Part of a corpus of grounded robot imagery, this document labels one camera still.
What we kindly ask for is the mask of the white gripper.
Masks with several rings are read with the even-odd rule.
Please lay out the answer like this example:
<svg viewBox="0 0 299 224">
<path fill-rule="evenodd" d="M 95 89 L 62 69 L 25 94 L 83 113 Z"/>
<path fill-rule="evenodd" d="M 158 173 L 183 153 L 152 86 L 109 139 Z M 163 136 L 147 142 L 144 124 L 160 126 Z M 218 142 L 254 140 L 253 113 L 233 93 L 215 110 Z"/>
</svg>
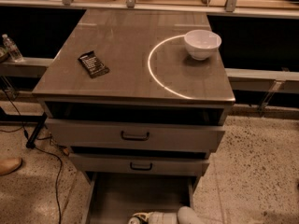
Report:
<svg viewBox="0 0 299 224">
<path fill-rule="evenodd" d="M 142 224 L 178 224 L 176 213 L 134 213 L 132 217 L 139 217 Z"/>
</svg>

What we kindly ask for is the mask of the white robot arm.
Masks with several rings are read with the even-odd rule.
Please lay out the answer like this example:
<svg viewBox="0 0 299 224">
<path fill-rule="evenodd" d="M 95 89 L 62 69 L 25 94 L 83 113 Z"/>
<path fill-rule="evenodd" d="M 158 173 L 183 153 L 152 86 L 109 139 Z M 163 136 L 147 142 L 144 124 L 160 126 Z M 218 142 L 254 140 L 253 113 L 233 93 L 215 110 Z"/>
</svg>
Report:
<svg viewBox="0 0 299 224">
<path fill-rule="evenodd" d="M 188 207 L 182 206 L 176 213 L 165 212 L 148 212 L 134 213 L 128 220 L 127 224 L 205 224 L 197 216 L 195 211 Z"/>
</svg>

